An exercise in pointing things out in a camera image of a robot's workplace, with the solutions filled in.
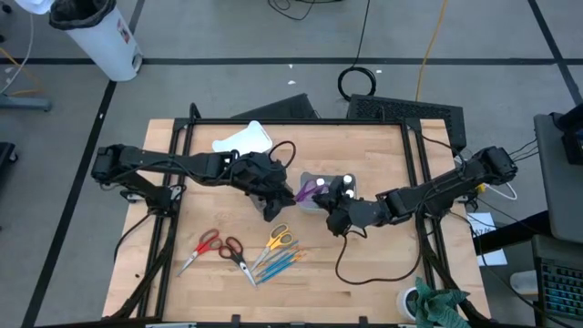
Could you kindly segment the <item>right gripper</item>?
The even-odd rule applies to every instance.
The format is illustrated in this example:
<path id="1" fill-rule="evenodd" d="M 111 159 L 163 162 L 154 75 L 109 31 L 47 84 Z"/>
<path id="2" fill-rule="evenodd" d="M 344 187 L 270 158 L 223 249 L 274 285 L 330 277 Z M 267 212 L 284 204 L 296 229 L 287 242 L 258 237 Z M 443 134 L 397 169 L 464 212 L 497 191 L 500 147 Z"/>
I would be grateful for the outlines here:
<path id="1" fill-rule="evenodd" d="M 345 191 L 343 176 L 335 176 L 329 184 L 328 193 L 312 197 L 313 202 L 327 210 L 327 229 L 334 235 L 344 235 L 351 227 L 365 229 L 368 226 L 381 227 L 389 223 L 387 213 L 378 202 L 342 198 Z"/>

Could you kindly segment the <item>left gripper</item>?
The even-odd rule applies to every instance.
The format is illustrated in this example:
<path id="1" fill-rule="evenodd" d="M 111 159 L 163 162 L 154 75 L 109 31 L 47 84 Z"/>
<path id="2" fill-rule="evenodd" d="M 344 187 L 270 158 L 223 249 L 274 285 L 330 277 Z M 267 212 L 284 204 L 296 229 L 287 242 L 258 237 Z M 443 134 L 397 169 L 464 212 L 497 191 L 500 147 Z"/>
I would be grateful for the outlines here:
<path id="1" fill-rule="evenodd" d="M 293 189 L 285 184 L 287 173 L 280 160 L 268 154 L 251 152 L 236 159 L 230 167 L 230 185 L 247 194 L 278 197 L 265 200 L 263 219 L 271 222 L 282 208 L 296 204 Z"/>

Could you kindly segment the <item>purple handled scissors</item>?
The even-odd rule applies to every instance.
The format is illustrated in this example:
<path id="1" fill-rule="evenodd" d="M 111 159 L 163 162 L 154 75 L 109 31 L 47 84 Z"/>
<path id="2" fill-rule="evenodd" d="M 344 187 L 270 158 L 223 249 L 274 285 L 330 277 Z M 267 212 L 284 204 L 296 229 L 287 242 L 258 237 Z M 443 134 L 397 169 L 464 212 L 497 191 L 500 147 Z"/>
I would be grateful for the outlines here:
<path id="1" fill-rule="evenodd" d="M 317 179 L 310 179 L 303 184 L 303 186 L 300 188 L 299 192 L 295 196 L 295 200 L 297 202 L 309 200 L 311 196 L 322 193 L 327 188 L 326 183 L 324 186 L 321 187 L 317 186 L 316 180 Z"/>

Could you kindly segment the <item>yellow handled scissors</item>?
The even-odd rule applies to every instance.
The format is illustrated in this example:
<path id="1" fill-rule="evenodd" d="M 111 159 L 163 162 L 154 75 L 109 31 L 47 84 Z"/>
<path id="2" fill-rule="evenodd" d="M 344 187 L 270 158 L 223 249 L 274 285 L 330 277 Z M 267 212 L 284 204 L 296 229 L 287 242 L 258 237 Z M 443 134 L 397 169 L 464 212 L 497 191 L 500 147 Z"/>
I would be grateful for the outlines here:
<path id="1" fill-rule="evenodd" d="M 253 272 L 259 264 L 265 260 L 265 258 L 269 255 L 269 253 L 276 248 L 289 246 L 294 241 L 294 237 L 290 232 L 289 225 L 287 223 L 281 223 L 278 226 L 274 227 L 271 230 L 270 238 L 264 247 L 263 251 L 261 252 L 260 256 L 255 260 L 253 265 L 250 268 L 250 271 Z"/>

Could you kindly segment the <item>white plastic bin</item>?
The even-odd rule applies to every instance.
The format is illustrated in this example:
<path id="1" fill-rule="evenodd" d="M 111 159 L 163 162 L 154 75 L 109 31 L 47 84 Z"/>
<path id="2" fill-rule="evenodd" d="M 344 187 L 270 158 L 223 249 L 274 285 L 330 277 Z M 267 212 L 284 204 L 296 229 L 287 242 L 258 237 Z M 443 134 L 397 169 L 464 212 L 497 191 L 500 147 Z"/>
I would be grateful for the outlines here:
<path id="1" fill-rule="evenodd" d="M 261 123 L 252 120 L 243 130 L 211 144 L 215 152 L 237 150 L 240 155 L 251 152 L 263 153 L 271 150 L 273 142 Z"/>

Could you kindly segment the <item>red handled scissors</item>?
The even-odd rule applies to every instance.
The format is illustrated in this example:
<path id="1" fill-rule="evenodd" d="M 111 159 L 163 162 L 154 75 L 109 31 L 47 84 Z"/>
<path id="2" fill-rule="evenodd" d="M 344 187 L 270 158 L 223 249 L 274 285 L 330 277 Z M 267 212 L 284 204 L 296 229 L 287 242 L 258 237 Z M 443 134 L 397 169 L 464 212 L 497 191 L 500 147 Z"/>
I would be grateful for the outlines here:
<path id="1" fill-rule="evenodd" d="M 203 253 L 208 251 L 218 251 L 222 246 L 223 241 L 220 238 L 220 232 L 218 229 L 210 229 L 204 232 L 200 238 L 197 247 L 194 252 L 188 257 L 181 269 L 178 271 L 177 276 L 179 277 L 188 267 Z"/>

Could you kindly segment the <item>black flat panel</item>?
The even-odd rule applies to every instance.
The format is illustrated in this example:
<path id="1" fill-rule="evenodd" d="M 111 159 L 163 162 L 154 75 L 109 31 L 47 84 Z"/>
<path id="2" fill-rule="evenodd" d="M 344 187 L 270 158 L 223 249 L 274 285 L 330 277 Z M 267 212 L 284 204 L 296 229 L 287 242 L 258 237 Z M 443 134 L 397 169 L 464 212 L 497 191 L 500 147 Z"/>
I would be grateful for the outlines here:
<path id="1" fill-rule="evenodd" d="M 282 119 L 302 119 L 302 118 L 317 118 L 316 111 L 313 109 L 308 95 L 305 93 L 288 97 L 283 100 L 270 103 L 268 105 L 255 108 L 243 113 L 240 113 L 233 118 L 249 118 L 249 119 L 267 119 L 267 118 L 282 118 Z"/>

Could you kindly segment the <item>black perforated computer case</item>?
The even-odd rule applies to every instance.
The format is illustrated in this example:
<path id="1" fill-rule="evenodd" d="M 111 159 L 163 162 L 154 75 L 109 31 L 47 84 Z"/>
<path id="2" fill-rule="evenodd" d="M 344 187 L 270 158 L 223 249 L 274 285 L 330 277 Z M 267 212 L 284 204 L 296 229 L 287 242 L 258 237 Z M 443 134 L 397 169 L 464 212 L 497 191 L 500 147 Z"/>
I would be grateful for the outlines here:
<path id="1" fill-rule="evenodd" d="M 442 119 L 451 147 L 458 151 L 466 147 L 465 119 L 461 107 L 388 97 L 353 95 L 346 117 L 349 119 Z"/>

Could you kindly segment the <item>green cloth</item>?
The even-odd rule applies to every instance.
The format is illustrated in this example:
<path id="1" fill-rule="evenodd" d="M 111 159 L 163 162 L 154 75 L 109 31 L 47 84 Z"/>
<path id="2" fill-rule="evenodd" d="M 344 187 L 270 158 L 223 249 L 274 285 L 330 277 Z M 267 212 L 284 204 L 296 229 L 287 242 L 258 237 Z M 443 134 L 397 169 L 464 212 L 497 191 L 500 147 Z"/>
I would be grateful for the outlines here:
<path id="1" fill-rule="evenodd" d="M 457 289 L 434 290 L 425 281 L 415 278 L 417 296 L 407 302 L 414 314 L 417 328 L 471 328 L 455 307 L 470 295 Z"/>

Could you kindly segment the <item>white paper sheet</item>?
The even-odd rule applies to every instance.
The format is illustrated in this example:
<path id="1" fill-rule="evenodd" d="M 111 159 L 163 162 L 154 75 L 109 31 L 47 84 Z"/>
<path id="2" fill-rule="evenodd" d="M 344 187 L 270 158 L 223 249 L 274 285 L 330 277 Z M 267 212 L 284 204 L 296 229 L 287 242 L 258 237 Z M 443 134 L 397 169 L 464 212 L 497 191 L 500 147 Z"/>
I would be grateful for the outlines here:
<path id="1" fill-rule="evenodd" d="M 471 224 L 474 237 L 496 230 L 496 225 L 489 212 L 468 213 L 467 219 Z M 477 255 L 476 258 L 480 267 L 507 265 L 506 255 L 503 250 L 483 253 L 482 255 Z"/>

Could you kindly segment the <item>white trash can black bag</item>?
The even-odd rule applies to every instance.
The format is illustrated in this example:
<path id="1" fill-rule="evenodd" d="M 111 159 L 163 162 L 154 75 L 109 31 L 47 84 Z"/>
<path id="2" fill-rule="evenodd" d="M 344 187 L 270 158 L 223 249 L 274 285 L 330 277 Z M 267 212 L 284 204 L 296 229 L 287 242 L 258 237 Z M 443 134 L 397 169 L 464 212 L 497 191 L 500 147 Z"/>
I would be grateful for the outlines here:
<path id="1" fill-rule="evenodd" d="M 110 80 L 138 75 L 143 53 L 117 0 L 54 0 L 49 24 L 71 37 Z"/>

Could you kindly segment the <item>black desktop device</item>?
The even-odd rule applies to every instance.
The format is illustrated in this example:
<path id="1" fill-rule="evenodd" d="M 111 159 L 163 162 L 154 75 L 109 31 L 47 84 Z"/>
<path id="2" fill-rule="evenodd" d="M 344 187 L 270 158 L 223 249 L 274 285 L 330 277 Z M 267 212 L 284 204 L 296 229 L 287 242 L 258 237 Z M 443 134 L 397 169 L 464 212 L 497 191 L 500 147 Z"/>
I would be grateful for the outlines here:
<path id="1" fill-rule="evenodd" d="M 583 102 L 565 114 L 552 112 L 553 123 L 562 133 L 563 143 L 568 162 L 572 165 L 583 165 Z"/>

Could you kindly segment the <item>grey stand foot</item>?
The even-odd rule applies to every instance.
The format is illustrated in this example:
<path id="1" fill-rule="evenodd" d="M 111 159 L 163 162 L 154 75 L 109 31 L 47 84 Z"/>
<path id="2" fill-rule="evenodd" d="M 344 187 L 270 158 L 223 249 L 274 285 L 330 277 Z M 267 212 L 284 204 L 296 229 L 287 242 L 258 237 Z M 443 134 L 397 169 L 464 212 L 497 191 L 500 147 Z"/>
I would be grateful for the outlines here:
<path id="1" fill-rule="evenodd" d="M 48 112 L 52 109 L 52 103 L 41 97 L 11 97 L 0 94 L 0 109 L 29 109 Z"/>

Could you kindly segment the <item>black chair base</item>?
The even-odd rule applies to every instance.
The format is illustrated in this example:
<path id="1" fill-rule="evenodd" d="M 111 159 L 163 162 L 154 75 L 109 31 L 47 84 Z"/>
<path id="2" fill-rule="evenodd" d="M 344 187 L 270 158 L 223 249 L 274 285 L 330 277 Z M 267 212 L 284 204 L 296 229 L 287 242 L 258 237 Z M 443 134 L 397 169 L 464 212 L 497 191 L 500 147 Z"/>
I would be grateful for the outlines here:
<path id="1" fill-rule="evenodd" d="M 18 161 L 15 152 L 15 144 L 9 142 L 0 142 L 0 183 L 7 176 L 12 165 Z"/>

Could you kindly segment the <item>white plastic tub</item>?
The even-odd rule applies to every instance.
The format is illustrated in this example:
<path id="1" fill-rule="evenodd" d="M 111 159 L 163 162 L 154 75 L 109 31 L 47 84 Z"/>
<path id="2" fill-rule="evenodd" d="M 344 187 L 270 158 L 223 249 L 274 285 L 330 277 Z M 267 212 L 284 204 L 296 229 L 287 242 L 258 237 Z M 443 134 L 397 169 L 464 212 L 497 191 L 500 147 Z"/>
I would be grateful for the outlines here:
<path id="1" fill-rule="evenodd" d="M 55 0 L 14 0 L 21 8 L 33 15 L 45 15 L 50 12 Z"/>

